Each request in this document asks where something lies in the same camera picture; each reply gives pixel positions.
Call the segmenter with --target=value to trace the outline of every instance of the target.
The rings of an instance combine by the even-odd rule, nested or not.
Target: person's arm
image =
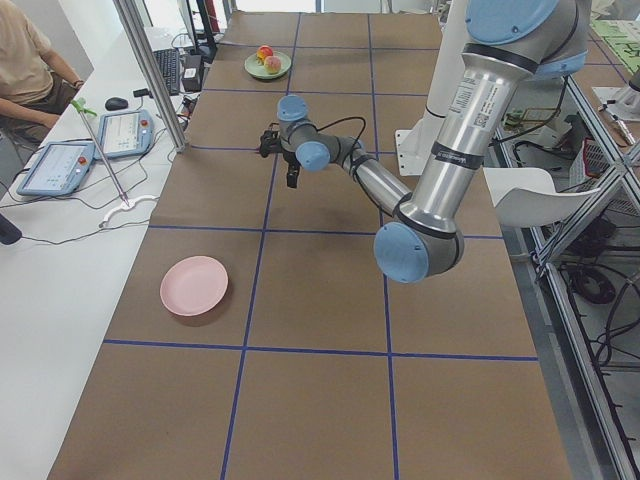
[[[39,123],[47,128],[52,128],[60,117],[53,113],[40,112],[38,110],[23,107],[22,105],[18,105],[17,103],[13,103],[12,101],[4,98],[0,98],[0,115]]]
[[[75,88],[80,88],[84,84],[84,81],[78,76],[71,65],[55,50],[49,50],[42,55],[42,60]]]

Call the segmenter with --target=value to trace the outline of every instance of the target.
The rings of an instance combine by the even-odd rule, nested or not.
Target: green plate
[[[291,59],[287,54],[282,52],[273,52],[273,54],[282,62],[282,68],[280,68],[278,73],[267,73],[264,69],[264,65],[258,61],[258,56],[255,53],[253,55],[249,55],[249,57],[244,61],[244,69],[253,78],[258,78],[260,80],[273,80],[274,78],[281,77],[291,68]]]

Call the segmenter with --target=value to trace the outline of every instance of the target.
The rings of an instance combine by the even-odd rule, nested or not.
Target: pink plate
[[[215,258],[196,256],[176,263],[160,284],[160,298],[176,315],[193,316],[211,310],[222,300],[229,277]]]

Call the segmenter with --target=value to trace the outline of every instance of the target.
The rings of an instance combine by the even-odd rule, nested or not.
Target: label sticker
[[[466,117],[469,126],[489,131],[499,120],[497,117],[508,94],[506,85],[465,74],[449,111],[460,118]]]
[[[445,147],[438,142],[434,142],[433,147],[431,148],[431,153],[435,156],[436,160],[458,165],[459,167],[469,168],[471,170],[477,170],[484,162],[484,157],[481,155],[458,152]]]

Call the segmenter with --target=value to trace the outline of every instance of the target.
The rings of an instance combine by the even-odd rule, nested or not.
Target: blue joint cap
[[[419,282],[429,273],[427,248],[403,223],[390,222],[378,230],[373,252],[380,270],[396,282]]]
[[[309,113],[307,104],[297,95],[287,95],[278,101],[278,119],[281,122],[295,122]]]
[[[543,63],[538,67],[536,73],[530,80],[544,80],[547,78],[557,78],[571,75],[584,67],[587,61],[587,52],[579,53],[573,57],[563,58],[555,62]]]
[[[538,28],[551,16],[559,0],[469,0],[467,30],[479,43],[504,45]]]
[[[310,141],[304,142],[296,148],[296,158],[302,168],[310,172],[317,172],[329,165],[331,153],[324,143]]]

